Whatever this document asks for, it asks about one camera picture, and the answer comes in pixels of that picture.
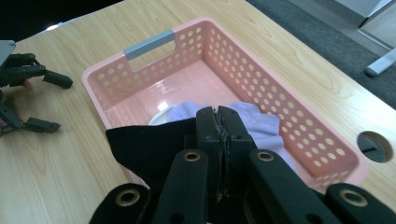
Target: laundry basket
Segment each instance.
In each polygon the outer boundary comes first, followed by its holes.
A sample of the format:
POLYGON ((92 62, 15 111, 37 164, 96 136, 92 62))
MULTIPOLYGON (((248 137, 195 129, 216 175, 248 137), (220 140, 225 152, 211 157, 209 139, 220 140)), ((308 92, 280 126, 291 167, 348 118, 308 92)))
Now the laundry basket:
POLYGON ((84 86, 107 129, 148 124, 169 105, 257 105, 280 116, 285 149, 309 187, 358 185, 368 165, 326 120, 264 67, 228 32, 199 18, 163 32, 88 68, 84 86), (134 69, 131 62, 167 43, 175 48, 134 69))

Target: gray carpet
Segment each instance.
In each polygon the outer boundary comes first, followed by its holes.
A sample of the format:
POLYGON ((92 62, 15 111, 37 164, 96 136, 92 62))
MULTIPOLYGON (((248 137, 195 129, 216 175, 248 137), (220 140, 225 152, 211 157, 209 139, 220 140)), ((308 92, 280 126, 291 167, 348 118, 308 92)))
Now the gray carpet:
POLYGON ((396 109, 396 66, 379 77, 363 70, 379 57, 288 0, 247 0, 251 5, 334 64, 365 89, 396 109))

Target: gray handle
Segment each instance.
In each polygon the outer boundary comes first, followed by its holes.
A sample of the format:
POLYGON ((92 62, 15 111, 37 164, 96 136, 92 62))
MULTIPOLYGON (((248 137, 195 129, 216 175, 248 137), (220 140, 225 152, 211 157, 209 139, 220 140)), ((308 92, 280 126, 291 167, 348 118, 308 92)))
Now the gray handle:
POLYGON ((175 39, 175 33, 173 32, 173 30, 167 30, 161 34, 155 35, 150 39, 147 39, 136 45, 129 47, 124 51, 124 53, 128 60, 132 60, 174 39, 175 39))

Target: metal ring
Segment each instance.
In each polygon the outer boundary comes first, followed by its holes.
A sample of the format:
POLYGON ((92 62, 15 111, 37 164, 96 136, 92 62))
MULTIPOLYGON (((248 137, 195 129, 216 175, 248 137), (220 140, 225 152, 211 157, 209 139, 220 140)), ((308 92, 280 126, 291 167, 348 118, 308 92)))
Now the metal ring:
POLYGON ((358 206, 358 207, 364 207, 364 206, 367 206, 367 204, 369 204, 369 202, 367 201, 366 198, 364 198, 363 195, 359 194, 356 191, 350 190, 350 189, 342 189, 342 190, 340 190, 340 196, 347 203, 353 204, 353 205, 358 206), (353 195, 354 197, 356 197, 356 199, 348 198, 348 196, 347 196, 348 194, 353 195))
POLYGON ((184 160, 186 161, 198 161, 201 159, 201 155, 196 152, 187 152, 184 154, 184 160))
POLYGON ((136 189, 125 189, 116 197, 116 204, 121 207, 130 206, 140 199, 140 193, 136 189))
POLYGON ((261 161, 273 161, 274 155, 269 152, 258 152, 257 158, 261 161))

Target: pink basket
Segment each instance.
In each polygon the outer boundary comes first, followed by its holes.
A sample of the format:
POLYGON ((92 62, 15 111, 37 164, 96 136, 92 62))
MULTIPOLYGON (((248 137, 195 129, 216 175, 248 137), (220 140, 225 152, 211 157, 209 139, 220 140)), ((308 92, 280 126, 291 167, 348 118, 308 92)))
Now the pink basket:
POLYGON ((83 83, 107 129, 148 124, 161 105, 249 102, 280 116, 285 149, 309 187, 323 192, 332 183, 359 185, 368 172, 357 148, 208 18, 105 59, 84 72, 83 83), (131 67, 132 59, 168 42, 175 43, 172 52, 131 67))

